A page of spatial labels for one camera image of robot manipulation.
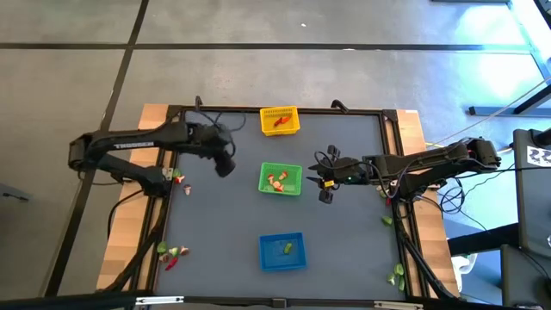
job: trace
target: gray floor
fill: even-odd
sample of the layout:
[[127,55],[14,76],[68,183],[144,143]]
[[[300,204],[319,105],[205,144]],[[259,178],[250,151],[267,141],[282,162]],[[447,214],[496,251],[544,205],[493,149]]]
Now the gray floor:
[[[2,1],[0,41],[126,42],[138,7],[139,0]],[[523,44],[523,37],[504,5],[158,0],[139,41]],[[34,196],[29,203],[0,199],[0,299],[40,291],[78,186],[66,166],[68,143],[98,128],[121,56],[0,50],[0,182]],[[434,142],[478,120],[465,115],[468,106],[504,105],[541,80],[522,53],[136,51],[112,128],[136,127],[144,103],[191,104],[195,95],[210,105],[255,106],[327,107],[339,98],[354,108],[419,110],[425,139]],[[500,148],[515,128],[549,124],[496,118],[466,135]],[[497,187],[508,195],[498,196]],[[118,191],[93,189],[62,294],[94,289]],[[514,197],[513,175],[505,173],[470,194],[465,211],[488,228],[509,224],[517,219]],[[461,215],[450,220],[476,226]]]

